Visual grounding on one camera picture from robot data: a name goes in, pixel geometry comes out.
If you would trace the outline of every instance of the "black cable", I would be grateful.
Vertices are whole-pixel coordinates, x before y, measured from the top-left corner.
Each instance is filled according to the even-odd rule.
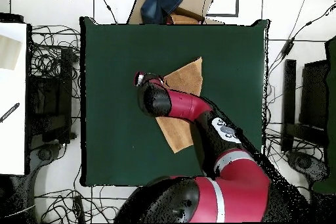
[[[66,144],[66,146],[64,147],[64,152],[63,155],[60,156],[59,158],[57,158],[56,160],[60,160],[65,154],[66,154],[66,147],[68,146],[68,144]]]
[[[117,22],[117,20],[116,20],[116,18],[114,17],[114,14],[113,14],[113,12],[112,12],[112,9],[111,9],[111,7],[107,4],[107,2],[105,1],[105,0],[103,0],[104,1],[104,3],[105,3],[105,5],[106,5],[106,7],[108,8],[108,10],[112,13],[112,16],[113,16],[113,19],[114,19],[114,22],[116,23],[116,24],[118,24],[118,22]]]
[[[295,23],[294,23],[294,27],[293,27],[291,33],[288,35],[287,40],[291,37],[291,34],[293,33],[293,31],[294,31],[294,29],[295,29],[295,26],[297,25],[297,21],[299,20],[299,17],[300,17],[300,14],[301,14],[303,5],[305,4],[305,1],[306,1],[306,0],[303,0],[303,2],[302,2],[302,4],[301,4],[300,11],[299,11],[299,13],[298,13],[298,15],[297,15],[297,19],[296,19],[296,21],[295,21]],[[282,52],[284,52],[284,51],[286,52],[286,49],[285,49],[286,46],[289,46],[289,43],[286,43],[286,44],[284,45],[283,49],[278,53],[278,55],[277,55],[275,61],[274,61],[274,62],[271,64],[271,66],[269,67],[270,72],[269,72],[268,76],[272,73],[272,71],[274,70],[274,68],[276,68],[280,63],[277,64],[277,65],[273,68],[273,70],[272,70],[273,65],[274,65],[278,60],[280,60],[280,59],[281,59],[281,61],[282,61],[283,58],[285,57],[284,55],[280,55],[280,54],[281,54]]]

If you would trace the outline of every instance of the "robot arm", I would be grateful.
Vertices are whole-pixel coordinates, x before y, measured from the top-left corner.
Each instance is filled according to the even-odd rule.
[[[138,188],[115,223],[262,221],[270,180],[226,119],[205,99],[165,88],[154,74],[139,72],[135,85],[145,114],[180,118],[196,126],[204,151],[200,166],[206,177],[162,177]]]

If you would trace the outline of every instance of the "black border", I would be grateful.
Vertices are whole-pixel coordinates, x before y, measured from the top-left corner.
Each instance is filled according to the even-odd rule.
[[[0,12],[0,22],[1,23],[24,23],[24,17],[18,14],[9,14]],[[29,106],[30,106],[30,93],[29,93],[29,82],[30,82],[30,73],[31,73],[31,62],[32,62],[32,25],[26,24],[26,96],[25,96],[25,126],[24,126],[24,175],[30,173],[30,127],[29,127]]]
[[[79,17],[79,27],[81,31],[80,40],[81,40],[81,48],[79,50],[79,73],[81,76],[81,86],[79,88],[79,92],[81,95],[81,177],[79,178],[79,183],[82,187],[87,187],[86,179],[87,179],[87,97],[86,97],[86,88],[85,88],[85,56],[86,56],[86,27],[85,27],[85,17]]]

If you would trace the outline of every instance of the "green table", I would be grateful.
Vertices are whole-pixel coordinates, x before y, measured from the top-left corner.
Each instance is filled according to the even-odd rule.
[[[194,147],[173,154],[155,119],[137,105],[135,72],[162,76],[203,59],[202,95],[258,149],[262,145],[264,32],[231,25],[97,25],[81,20],[85,54],[82,183],[145,185],[162,175],[201,175]]]

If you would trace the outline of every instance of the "power cord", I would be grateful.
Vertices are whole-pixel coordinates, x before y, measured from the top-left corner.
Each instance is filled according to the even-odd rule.
[[[111,223],[114,220],[114,218],[108,218],[104,213],[107,209],[112,209],[115,212],[115,214],[117,214],[117,211],[119,210],[115,206],[103,206],[102,201],[101,201],[101,192],[105,186],[103,186],[102,189],[100,190],[100,194],[99,194],[100,206],[98,206],[95,202],[93,202],[93,199],[84,198],[83,195],[76,189],[75,181],[77,180],[79,176],[80,170],[81,170],[81,166],[79,167],[78,173],[75,177],[75,180],[73,181],[73,189],[64,189],[64,190],[59,190],[55,192],[49,192],[49,193],[42,194],[42,195],[35,197],[35,198],[39,198],[43,196],[48,196],[50,194],[68,192],[65,196],[59,194],[56,197],[55,201],[47,208],[47,211],[42,214],[41,219],[40,219],[41,223],[78,224],[79,216],[81,213],[84,213],[85,216],[87,217],[85,219],[85,223],[88,223],[88,222],[92,223],[92,219],[98,215],[101,215],[107,223]],[[88,202],[91,205],[91,209],[86,210],[86,211],[82,210],[81,207],[79,207],[79,205],[76,204],[76,201],[75,201],[76,197],[80,197],[82,201]],[[66,203],[66,200],[71,200],[72,206],[69,206],[69,204]],[[45,218],[51,212],[54,212],[58,216],[58,218],[52,221],[46,222]]]
[[[113,19],[114,19],[114,22],[116,23],[116,24],[118,24],[118,22],[117,22],[117,20],[116,20],[116,18],[114,17],[114,14],[113,14],[113,12],[112,12],[112,9],[111,9],[111,7],[107,4],[107,2],[105,1],[105,0],[103,0],[104,1],[104,3],[105,3],[105,5],[106,5],[106,7],[108,8],[108,10],[112,13],[112,16],[113,16]]]

